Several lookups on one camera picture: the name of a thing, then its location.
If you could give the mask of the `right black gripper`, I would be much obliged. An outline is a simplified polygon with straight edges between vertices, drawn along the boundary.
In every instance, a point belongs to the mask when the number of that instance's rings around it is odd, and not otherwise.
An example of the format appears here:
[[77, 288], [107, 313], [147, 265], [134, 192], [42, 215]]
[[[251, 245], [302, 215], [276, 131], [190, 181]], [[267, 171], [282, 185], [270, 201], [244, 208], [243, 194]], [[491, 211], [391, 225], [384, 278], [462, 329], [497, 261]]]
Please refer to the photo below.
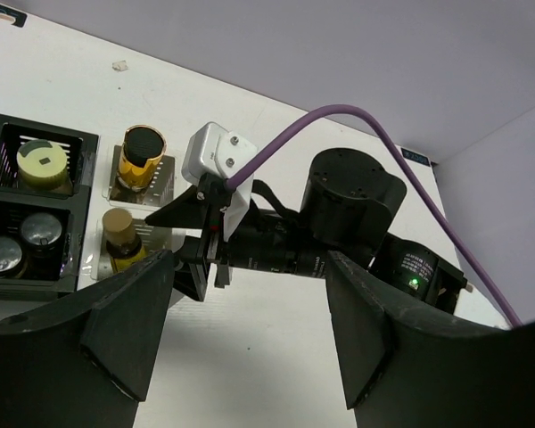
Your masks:
[[265, 182], [255, 179], [252, 192], [272, 209], [262, 210], [252, 202], [228, 241], [223, 239], [222, 229], [210, 223], [206, 193], [194, 185], [144, 219], [148, 226], [202, 229], [199, 238], [186, 237], [177, 252], [177, 290], [186, 297], [204, 300], [212, 265], [217, 267], [214, 285], [218, 288], [230, 285], [234, 268], [325, 276], [330, 246], [300, 226], [299, 214], [285, 208]]

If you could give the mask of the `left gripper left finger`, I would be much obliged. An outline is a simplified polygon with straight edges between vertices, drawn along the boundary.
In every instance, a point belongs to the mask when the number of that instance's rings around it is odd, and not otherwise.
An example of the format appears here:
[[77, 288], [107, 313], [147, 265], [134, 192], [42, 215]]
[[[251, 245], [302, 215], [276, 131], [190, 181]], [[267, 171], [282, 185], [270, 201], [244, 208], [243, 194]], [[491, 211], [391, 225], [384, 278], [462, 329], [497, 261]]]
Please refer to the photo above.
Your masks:
[[0, 427], [131, 427], [175, 275], [171, 251], [0, 321]]

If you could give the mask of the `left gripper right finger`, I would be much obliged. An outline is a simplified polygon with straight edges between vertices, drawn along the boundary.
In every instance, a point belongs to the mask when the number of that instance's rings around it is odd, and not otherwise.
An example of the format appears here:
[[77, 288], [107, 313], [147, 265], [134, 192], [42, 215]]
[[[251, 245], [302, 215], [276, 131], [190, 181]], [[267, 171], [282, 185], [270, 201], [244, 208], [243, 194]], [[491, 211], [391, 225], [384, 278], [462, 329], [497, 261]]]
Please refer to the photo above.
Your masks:
[[360, 427], [535, 427], [535, 321], [454, 317], [338, 251], [325, 286], [346, 404]]

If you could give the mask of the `small brown bottle tan cap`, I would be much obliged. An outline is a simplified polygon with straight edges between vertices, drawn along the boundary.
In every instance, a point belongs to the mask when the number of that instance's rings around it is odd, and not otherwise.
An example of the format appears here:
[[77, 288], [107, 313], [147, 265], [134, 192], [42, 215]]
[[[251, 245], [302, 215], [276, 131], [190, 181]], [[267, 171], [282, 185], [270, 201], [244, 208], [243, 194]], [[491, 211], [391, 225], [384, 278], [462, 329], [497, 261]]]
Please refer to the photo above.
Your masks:
[[148, 255], [128, 210], [113, 208], [103, 214], [105, 248], [114, 274], [127, 270]]

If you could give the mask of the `yellow spice jar black lid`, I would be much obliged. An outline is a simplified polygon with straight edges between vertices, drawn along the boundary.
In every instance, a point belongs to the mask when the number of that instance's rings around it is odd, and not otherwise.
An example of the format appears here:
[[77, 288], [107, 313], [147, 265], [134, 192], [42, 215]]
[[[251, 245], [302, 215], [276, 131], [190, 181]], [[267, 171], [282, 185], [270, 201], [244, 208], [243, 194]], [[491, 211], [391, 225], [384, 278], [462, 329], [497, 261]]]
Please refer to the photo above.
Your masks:
[[132, 192], [146, 189], [166, 151], [161, 132], [146, 125], [135, 125], [124, 135], [119, 155], [117, 179]]

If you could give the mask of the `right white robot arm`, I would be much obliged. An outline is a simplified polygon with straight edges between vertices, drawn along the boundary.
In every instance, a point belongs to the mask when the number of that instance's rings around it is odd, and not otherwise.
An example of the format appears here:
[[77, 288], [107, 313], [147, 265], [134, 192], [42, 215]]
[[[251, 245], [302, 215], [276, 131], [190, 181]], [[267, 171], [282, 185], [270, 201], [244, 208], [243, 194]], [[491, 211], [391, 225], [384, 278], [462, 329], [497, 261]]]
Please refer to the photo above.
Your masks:
[[465, 288], [463, 272], [433, 250], [389, 231], [407, 188], [372, 156], [327, 149], [312, 160], [299, 210], [290, 210], [260, 180], [252, 192], [268, 208], [251, 205], [233, 233], [225, 231], [233, 195], [222, 179], [205, 175], [146, 223], [198, 229], [177, 260], [177, 289], [202, 300], [211, 267], [227, 286], [233, 268], [322, 278], [327, 254], [338, 251], [372, 276], [436, 309], [452, 313]]

